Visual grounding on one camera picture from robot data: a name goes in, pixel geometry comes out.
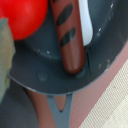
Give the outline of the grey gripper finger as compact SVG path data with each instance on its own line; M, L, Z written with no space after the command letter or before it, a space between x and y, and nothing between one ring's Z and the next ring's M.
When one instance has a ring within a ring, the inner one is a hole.
M0 103L10 86L9 71L15 54L14 40L6 18L0 19Z

